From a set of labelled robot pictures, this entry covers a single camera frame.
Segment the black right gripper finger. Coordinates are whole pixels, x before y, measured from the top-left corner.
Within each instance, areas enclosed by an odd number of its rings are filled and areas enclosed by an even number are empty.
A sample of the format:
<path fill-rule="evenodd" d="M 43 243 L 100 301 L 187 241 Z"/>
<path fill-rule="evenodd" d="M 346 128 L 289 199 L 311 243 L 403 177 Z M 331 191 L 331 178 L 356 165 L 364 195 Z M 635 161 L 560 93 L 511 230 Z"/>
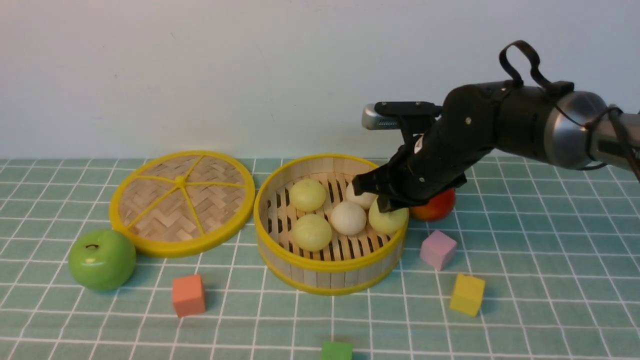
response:
<path fill-rule="evenodd" d="M 353 193 L 361 196 L 365 193 L 375 194 L 377 196 L 395 196 L 393 186 L 393 176 L 391 175 L 391 167 L 384 164 L 366 173 L 355 175 L 352 178 Z"/>
<path fill-rule="evenodd" d="M 426 195 L 418 194 L 379 194 L 377 207 L 381 214 L 395 212 L 403 208 L 420 207 L 426 203 Z"/>

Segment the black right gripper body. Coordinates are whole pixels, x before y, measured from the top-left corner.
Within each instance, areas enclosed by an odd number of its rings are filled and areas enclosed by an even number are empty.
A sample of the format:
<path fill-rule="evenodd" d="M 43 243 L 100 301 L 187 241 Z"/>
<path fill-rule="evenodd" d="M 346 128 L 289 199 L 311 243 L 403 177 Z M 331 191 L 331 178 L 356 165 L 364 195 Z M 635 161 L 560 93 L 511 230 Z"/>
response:
<path fill-rule="evenodd" d="M 488 88 L 464 85 L 445 97 L 439 120 L 390 166 L 396 195 L 425 194 L 427 203 L 463 183 L 464 171 L 495 148 L 492 96 Z"/>

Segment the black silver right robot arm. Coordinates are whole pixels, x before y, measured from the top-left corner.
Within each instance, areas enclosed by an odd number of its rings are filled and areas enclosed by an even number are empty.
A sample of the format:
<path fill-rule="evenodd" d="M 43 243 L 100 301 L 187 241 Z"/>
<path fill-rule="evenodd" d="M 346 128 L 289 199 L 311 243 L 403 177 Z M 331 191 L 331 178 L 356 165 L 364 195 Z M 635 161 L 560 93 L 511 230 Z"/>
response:
<path fill-rule="evenodd" d="M 377 195 L 383 213 L 463 186 L 466 171 L 494 150 L 566 170 L 614 166 L 639 175 L 638 114 L 588 91 L 554 95 L 536 86 L 467 84 L 442 105 L 368 104 L 362 126 L 398 129 L 404 141 L 386 164 L 353 180 L 354 193 Z"/>

